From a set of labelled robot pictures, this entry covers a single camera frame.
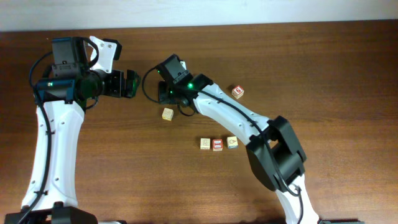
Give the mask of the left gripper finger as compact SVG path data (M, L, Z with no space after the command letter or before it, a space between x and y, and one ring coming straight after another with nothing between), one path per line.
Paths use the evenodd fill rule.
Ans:
M136 95L137 87L135 83L126 83L124 90L125 98L134 98Z
M126 77L126 87L125 90L137 90L140 83L141 78L134 70L127 70Z

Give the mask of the yellow number 2 block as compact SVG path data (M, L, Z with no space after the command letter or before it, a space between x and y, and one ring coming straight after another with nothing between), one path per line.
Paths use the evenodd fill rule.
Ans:
M171 121L173 116L174 116L173 109L164 108L164 110L162 112L162 119L167 120L167 121Z

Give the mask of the wooden number 3 block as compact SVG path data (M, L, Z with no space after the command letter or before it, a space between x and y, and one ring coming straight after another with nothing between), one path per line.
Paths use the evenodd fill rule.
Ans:
M211 139L210 138L201 138L200 139L200 149L201 150L210 150Z

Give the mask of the red number 6 block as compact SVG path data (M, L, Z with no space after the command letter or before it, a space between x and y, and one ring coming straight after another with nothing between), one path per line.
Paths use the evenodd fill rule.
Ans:
M244 95L244 89L240 86L237 85L235 86L232 91L231 94L236 98L239 99L240 97L242 97Z

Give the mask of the red letter I block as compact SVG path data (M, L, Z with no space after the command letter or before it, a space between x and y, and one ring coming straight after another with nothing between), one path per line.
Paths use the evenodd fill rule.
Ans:
M212 141L213 151L222 151L223 150L223 140L222 139L214 139Z

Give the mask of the blue trimmed picture block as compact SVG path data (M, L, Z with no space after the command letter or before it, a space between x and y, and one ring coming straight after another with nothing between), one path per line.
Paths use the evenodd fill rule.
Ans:
M238 139L236 136L227 137L226 142L228 149L238 148Z

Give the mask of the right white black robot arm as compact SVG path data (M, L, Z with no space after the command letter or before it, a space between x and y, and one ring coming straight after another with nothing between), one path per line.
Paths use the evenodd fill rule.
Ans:
M204 74L193 76L178 55L154 68L168 88L166 99L213 119L245 145L253 174L277 194L286 223L320 222L305 187L307 156L287 119L269 119L245 108Z

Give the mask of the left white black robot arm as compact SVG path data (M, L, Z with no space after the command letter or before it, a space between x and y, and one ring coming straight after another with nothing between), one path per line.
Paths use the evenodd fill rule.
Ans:
M42 78L31 83L38 136L30 183L21 210L5 223L92 223L78 208L75 191L77 143L85 113L101 95L133 98L141 82L133 71L113 69L122 45L113 39L63 37L52 40L53 57Z

